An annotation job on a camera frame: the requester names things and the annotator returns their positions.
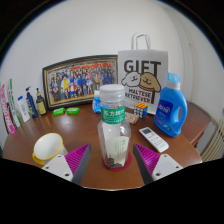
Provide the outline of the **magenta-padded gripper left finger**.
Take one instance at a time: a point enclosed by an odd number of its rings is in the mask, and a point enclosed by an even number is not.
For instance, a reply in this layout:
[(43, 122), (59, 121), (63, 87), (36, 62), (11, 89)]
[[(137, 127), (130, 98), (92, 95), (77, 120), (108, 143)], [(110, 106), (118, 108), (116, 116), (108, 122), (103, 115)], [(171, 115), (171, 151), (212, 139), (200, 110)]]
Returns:
[(91, 155), (91, 145), (83, 145), (67, 155), (57, 155), (43, 170), (80, 185)]

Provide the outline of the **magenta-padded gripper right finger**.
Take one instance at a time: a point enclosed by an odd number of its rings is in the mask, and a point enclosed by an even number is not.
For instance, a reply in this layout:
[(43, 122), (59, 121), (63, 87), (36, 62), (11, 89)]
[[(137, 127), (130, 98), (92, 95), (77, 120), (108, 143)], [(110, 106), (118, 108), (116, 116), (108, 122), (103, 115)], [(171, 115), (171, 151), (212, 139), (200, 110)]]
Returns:
[(145, 185), (182, 169), (168, 154), (159, 155), (137, 143), (133, 144), (133, 154)]

